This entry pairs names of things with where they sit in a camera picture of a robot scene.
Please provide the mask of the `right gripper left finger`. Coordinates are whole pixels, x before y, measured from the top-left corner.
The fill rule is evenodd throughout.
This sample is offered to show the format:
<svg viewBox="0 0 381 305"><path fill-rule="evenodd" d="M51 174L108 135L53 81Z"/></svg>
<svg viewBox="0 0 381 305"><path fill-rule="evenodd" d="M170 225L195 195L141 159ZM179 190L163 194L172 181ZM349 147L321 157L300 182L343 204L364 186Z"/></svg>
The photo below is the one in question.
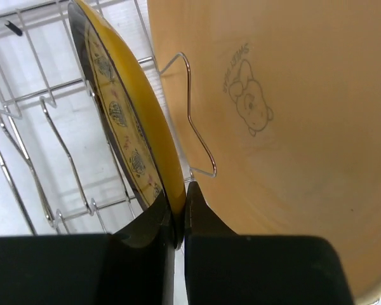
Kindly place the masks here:
<svg viewBox="0 0 381 305"><path fill-rule="evenodd" d="M114 234L0 237L0 304L172 304L163 195Z"/></svg>

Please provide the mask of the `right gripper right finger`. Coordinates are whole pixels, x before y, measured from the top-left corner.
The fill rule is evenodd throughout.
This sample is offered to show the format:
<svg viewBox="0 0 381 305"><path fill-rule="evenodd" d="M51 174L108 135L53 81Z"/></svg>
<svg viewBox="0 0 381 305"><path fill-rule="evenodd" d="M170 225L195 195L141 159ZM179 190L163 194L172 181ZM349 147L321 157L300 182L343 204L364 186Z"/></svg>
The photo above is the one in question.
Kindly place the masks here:
<svg viewBox="0 0 381 305"><path fill-rule="evenodd" d="M187 190L184 264L189 304L354 304L327 240L236 234L197 182Z"/></svg>

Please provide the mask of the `yellow wooden plate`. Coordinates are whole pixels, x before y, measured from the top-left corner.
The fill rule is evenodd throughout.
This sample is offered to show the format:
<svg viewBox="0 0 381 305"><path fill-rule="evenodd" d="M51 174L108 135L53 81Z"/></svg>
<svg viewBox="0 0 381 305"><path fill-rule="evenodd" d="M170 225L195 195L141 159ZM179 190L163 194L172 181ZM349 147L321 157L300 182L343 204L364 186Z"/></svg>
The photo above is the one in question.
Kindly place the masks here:
<svg viewBox="0 0 381 305"><path fill-rule="evenodd" d="M241 234L327 239L356 302L381 304L381 1L147 8L170 116L210 207Z"/></svg>

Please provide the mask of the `small brown plate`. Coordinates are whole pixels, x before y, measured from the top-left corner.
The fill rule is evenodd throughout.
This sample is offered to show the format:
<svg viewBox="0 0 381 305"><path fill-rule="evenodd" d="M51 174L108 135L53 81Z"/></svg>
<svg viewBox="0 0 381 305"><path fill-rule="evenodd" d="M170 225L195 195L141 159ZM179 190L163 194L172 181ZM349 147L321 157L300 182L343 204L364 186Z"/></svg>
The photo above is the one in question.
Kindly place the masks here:
<svg viewBox="0 0 381 305"><path fill-rule="evenodd" d="M72 38L117 160L146 210L171 210L175 246L184 238L185 185L166 118L138 60L117 31L85 1L71 1Z"/></svg>

